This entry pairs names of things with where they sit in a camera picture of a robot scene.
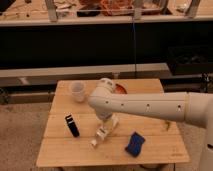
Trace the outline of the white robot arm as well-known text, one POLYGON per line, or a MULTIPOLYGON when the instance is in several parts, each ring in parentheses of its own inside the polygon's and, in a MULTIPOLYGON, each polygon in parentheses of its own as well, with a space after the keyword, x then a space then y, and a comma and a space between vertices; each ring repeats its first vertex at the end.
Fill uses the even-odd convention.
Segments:
POLYGON ((185 122, 204 128, 205 139, 198 171, 213 171, 213 94, 169 92, 115 94, 115 83, 108 78, 98 81, 88 98, 97 117, 108 120, 114 112, 185 122))

